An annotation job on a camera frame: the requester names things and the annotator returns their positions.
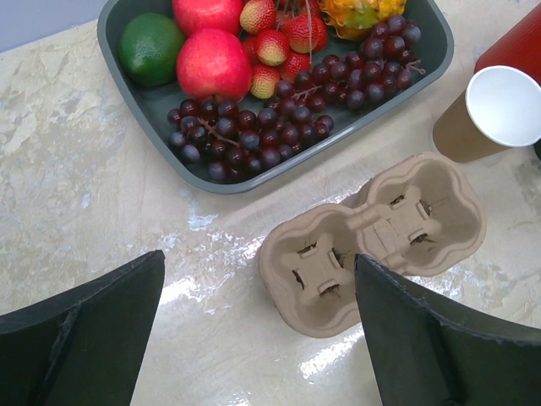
red cup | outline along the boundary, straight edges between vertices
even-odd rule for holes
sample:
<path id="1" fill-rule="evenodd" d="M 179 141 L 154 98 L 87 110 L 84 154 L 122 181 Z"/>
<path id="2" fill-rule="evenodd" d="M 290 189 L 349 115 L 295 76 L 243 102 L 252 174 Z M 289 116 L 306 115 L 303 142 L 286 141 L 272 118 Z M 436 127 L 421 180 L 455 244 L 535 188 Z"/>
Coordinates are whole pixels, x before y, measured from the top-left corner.
<path id="1" fill-rule="evenodd" d="M 519 69 L 541 84 L 541 4 L 481 55 L 475 72 L 495 65 Z"/>

cup rim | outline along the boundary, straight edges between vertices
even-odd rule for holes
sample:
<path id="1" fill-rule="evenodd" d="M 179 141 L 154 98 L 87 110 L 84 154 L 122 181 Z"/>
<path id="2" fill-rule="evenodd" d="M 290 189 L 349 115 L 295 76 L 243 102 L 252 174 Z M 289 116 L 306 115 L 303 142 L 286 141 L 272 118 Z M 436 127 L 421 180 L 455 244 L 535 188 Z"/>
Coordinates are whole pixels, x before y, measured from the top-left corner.
<path id="1" fill-rule="evenodd" d="M 541 86 L 539 85 L 539 83 L 534 78 L 532 78 L 532 76 L 522 72 L 520 69 L 513 68 L 512 66 L 506 66 L 506 65 L 488 66 L 486 68 L 483 68 L 483 69 L 479 70 L 474 76 L 472 76 L 472 78 L 470 79 L 470 81 L 467 84 L 465 97 L 466 97 L 466 110 L 467 110 L 468 116 L 472 120 L 472 122 L 475 125 L 475 127 L 477 128 L 477 130 L 479 130 L 485 137 L 487 137 L 489 140 L 495 142 L 496 144 L 503 145 L 503 146 L 508 146 L 510 148 L 520 148 L 520 147 L 523 147 L 523 146 L 530 146 L 530 145 L 535 144 L 537 141 L 541 140 L 541 133 L 539 133 L 539 137 L 536 140 L 534 140 L 533 142 L 528 142 L 528 143 L 524 143 L 524 144 L 520 144 L 520 145 L 513 145 L 513 144 L 510 144 L 510 143 L 503 142 L 501 140 L 497 140 L 494 137 L 486 134 L 478 126 L 478 124 L 475 122 L 475 118 L 473 118 L 472 112 L 470 111 L 470 107 L 468 105 L 469 103 L 467 102 L 470 90 L 472 89 L 473 83 L 475 82 L 475 79 L 477 79 L 478 76 L 480 76 L 481 74 L 483 74 L 483 73 L 485 73 L 485 72 L 487 72 L 489 70 L 494 70 L 494 69 L 509 70 L 509 71 L 512 71 L 512 72 L 515 72 L 515 73 L 521 75 L 522 77 L 524 77 L 525 79 L 530 81 L 534 86 L 536 86 L 538 88 L 538 90 L 539 90 L 539 93 L 541 93 Z"/>

gray plastic tray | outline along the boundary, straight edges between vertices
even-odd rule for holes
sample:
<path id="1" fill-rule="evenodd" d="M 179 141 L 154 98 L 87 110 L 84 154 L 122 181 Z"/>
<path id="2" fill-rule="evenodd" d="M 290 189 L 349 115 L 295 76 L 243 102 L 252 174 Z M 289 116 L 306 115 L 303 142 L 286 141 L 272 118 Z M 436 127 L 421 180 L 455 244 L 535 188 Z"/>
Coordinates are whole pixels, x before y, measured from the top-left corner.
<path id="1" fill-rule="evenodd" d="M 178 84 L 172 83 L 155 89 L 142 89 L 124 74 L 118 63 L 118 43 L 124 27 L 133 17 L 148 12 L 163 13 L 172 17 L 172 2 L 171 0 L 109 0 L 98 20 L 98 41 L 101 51 L 121 95 L 158 151 L 180 176 L 194 187 L 220 194 L 233 194 L 253 189 L 371 123 L 436 81 L 449 68 L 454 51 L 451 28 L 434 0 L 409 0 L 404 15 L 409 19 L 414 19 L 423 32 L 423 38 L 414 51 L 422 60 L 421 66 L 426 69 L 425 76 L 417 77 L 415 85 L 360 117 L 358 114 L 343 109 L 326 109 L 325 113 L 330 114 L 335 120 L 335 128 L 328 139 L 255 178 L 239 184 L 217 184 L 208 179 L 205 164 L 184 166 L 167 146 L 167 139 L 172 132 L 172 128 L 167 122 L 167 112 L 178 107 L 180 102 L 186 98 Z M 358 44 L 354 42 L 331 37 L 329 46 L 324 52 L 314 56 L 314 62 L 319 62 L 328 53 L 345 55 L 357 48 Z M 263 102 L 252 96 L 246 97 L 241 102 L 242 108 L 254 111 L 259 110 L 262 106 Z"/>

cardboard cup holder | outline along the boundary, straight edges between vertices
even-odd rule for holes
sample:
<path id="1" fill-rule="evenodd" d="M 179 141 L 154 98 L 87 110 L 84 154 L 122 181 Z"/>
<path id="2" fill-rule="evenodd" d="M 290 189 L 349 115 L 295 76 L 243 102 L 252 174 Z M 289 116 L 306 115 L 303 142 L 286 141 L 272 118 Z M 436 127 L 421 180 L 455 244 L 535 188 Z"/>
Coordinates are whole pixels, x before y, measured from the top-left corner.
<path id="1" fill-rule="evenodd" d="M 483 207 L 461 170 L 431 152 L 380 173 L 352 201 L 284 222 L 261 247 L 260 273 L 276 308 L 310 337 L 360 322 L 356 254 L 400 274 L 432 277 L 473 254 L 486 233 Z"/>

strawberry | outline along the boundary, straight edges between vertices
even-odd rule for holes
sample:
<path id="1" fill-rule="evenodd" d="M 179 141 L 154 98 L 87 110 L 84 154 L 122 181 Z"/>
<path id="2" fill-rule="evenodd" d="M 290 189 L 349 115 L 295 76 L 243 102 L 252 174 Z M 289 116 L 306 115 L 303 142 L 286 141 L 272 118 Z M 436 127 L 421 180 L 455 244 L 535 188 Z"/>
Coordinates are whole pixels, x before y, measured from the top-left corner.
<path id="1" fill-rule="evenodd" d="M 255 36 L 247 36 L 243 42 L 243 46 L 248 53 L 250 63 L 252 63 L 253 65 L 259 63 L 260 61 L 257 58 L 257 54 L 255 53 Z"/>
<path id="2" fill-rule="evenodd" d="M 274 95 L 278 81 L 280 81 L 280 74 L 276 68 L 262 64 L 255 65 L 252 67 L 250 92 L 258 99 L 269 99 Z"/>
<path id="3" fill-rule="evenodd" d="M 289 52 L 289 56 L 282 65 L 278 67 L 282 79 L 293 83 L 295 76 L 301 70 L 310 70 L 310 57 L 305 53 L 295 51 Z"/>
<path id="4" fill-rule="evenodd" d="M 287 21 L 291 20 L 291 14 L 290 13 L 284 13 L 281 10 L 276 11 L 276 27 L 280 26 L 280 28 L 283 28 L 284 24 Z"/>
<path id="5" fill-rule="evenodd" d="M 257 58 L 269 66 L 278 66 L 286 61 L 289 55 L 289 42 L 280 31 L 261 31 L 255 40 Z"/>
<path id="6" fill-rule="evenodd" d="M 300 8 L 301 13 L 306 13 L 306 2 L 305 0 L 300 1 Z M 313 17 L 320 17 L 321 16 L 321 9 L 320 5 L 318 4 L 318 0 L 308 0 L 308 8 L 310 9 L 310 13 Z"/>
<path id="7" fill-rule="evenodd" d="M 249 0 L 240 14 L 241 27 L 252 35 L 274 28 L 275 23 L 276 11 L 272 0 Z"/>
<path id="8" fill-rule="evenodd" d="M 318 45 L 318 30 L 316 28 L 316 18 L 311 19 L 312 42 L 310 47 L 309 32 L 310 19 L 307 14 L 301 14 L 297 18 L 288 21 L 284 25 L 283 33 L 289 40 L 289 46 L 293 51 L 299 53 L 309 53 Z"/>
<path id="9" fill-rule="evenodd" d="M 322 19 L 314 19 L 315 28 L 318 32 L 318 45 L 314 48 L 314 53 L 323 51 L 329 41 L 329 35 L 327 33 L 327 26 Z"/>

